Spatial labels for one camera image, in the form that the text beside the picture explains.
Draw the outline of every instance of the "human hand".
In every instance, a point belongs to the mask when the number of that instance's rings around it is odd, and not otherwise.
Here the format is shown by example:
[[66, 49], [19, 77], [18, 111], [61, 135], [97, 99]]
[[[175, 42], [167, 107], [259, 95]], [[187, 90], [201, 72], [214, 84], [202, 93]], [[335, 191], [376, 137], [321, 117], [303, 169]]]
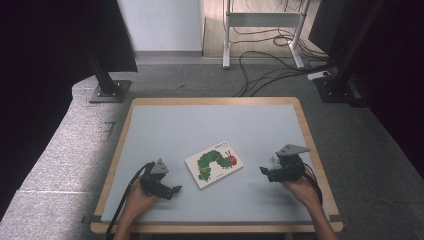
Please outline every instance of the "human hand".
[[131, 221], [134, 220], [139, 215], [146, 212], [156, 199], [156, 196], [148, 196], [144, 193], [140, 184], [140, 178], [137, 178], [128, 194], [121, 219], [127, 218], [131, 219]]
[[[311, 171], [306, 168], [306, 174], [314, 178]], [[321, 207], [318, 194], [311, 182], [304, 176], [301, 176], [297, 181], [285, 181], [282, 184], [287, 187], [293, 196], [302, 203], [306, 208]]]

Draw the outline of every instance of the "metal rack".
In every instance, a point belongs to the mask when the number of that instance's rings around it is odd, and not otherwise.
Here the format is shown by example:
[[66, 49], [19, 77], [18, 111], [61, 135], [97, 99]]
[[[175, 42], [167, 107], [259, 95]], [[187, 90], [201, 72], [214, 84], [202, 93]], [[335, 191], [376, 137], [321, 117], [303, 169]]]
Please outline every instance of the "metal rack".
[[230, 27], [288, 27], [295, 28], [293, 41], [289, 43], [290, 52], [298, 68], [305, 65], [297, 51], [300, 33], [306, 19], [310, 0], [306, 0], [299, 13], [233, 13], [231, 12], [231, 0], [227, 0], [225, 17], [225, 42], [223, 54], [224, 69], [230, 68]]

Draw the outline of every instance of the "gray carpet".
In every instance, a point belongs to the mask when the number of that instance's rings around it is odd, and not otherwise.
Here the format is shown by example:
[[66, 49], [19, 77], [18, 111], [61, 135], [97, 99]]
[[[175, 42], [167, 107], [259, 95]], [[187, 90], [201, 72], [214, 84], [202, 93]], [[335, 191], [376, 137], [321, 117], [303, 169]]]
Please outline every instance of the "gray carpet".
[[[249, 80], [276, 68], [246, 66]], [[66, 117], [0, 223], [0, 239], [102, 239], [90, 231], [90, 219], [131, 101], [231, 97], [245, 82], [239, 65], [224, 70], [219, 64], [139, 65], [139, 73], [111, 76], [132, 80], [124, 102], [88, 103], [93, 77], [74, 86]], [[276, 81], [254, 96], [300, 100], [343, 218], [341, 239], [424, 239], [424, 181], [369, 109], [322, 103], [306, 75]]]

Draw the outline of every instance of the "white wall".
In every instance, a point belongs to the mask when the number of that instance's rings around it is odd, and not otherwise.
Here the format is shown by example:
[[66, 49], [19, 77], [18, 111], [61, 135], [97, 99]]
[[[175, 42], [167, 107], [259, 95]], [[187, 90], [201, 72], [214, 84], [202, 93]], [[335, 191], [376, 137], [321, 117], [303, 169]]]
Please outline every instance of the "white wall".
[[133, 51], [201, 51], [200, 0], [118, 0]]

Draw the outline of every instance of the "book cover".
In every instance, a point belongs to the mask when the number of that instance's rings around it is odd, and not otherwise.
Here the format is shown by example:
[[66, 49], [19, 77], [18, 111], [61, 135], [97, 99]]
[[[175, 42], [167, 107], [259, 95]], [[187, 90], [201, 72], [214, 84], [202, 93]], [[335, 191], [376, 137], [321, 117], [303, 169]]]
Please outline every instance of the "book cover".
[[243, 162], [227, 141], [196, 153], [185, 161], [200, 189], [243, 167]]

